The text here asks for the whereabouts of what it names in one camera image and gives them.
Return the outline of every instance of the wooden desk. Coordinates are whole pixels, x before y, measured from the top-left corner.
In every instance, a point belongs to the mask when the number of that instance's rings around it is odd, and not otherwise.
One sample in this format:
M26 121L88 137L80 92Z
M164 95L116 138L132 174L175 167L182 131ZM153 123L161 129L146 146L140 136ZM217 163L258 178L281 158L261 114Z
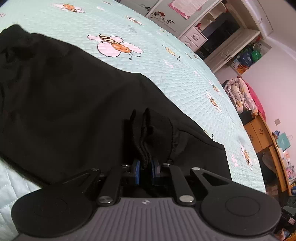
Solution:
M287 178L285 166L278 151L276 142L264 121L262 115L259 115L248 124L244 125L245 130L252 142L255 152L270 151L274 165L276 167L277 177L281 191L287 191L291 195L291 188Z

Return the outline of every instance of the white quilted sheet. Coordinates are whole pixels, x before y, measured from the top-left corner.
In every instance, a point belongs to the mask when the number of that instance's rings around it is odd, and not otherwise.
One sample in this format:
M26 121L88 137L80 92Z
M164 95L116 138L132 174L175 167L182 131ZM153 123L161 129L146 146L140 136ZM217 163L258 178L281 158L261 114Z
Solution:
M8 0L0 8L0 31L16 23L147 76L224 145L233 181L265 191L257 156L228 96L205 63L173 35L113 0ZM17 235L11 207L37 188L0 160L0 240Z

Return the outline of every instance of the white drawer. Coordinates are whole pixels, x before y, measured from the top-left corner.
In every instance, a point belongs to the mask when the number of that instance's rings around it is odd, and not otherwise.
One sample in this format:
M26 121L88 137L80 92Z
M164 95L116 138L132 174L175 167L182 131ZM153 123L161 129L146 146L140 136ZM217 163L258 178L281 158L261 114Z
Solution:
M187 38L185 35L182 36L182 38L180 38L180 41L185 43L185 45L190 48L192 51L196 51L198 49L198 47L192 43L189 38Z
M187 33L185 33L185 36L189 38L189 40L191 40L191 42L193 42L197 47L202 46L207 41L207 38L194 27L189 29Z

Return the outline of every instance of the light switch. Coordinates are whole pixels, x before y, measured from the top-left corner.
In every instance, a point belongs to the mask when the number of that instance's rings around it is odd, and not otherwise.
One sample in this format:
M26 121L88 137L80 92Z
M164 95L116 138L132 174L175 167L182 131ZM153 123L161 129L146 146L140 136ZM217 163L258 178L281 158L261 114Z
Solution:
M280 122L279 119L276 119L276 120L274 121L274 123L278 126L281 122Z

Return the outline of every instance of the pink wall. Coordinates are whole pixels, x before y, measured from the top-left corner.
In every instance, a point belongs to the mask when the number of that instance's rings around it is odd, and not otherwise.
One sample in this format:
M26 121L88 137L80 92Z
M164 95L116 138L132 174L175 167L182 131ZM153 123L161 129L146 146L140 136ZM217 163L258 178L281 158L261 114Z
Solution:
M296 61L273 42L272 49L243 75L258 98L266 113L266 122L272 132L279 130L294 138L288 152L296 166ZM224 82L236 73L230 68L215 73L219 82Z

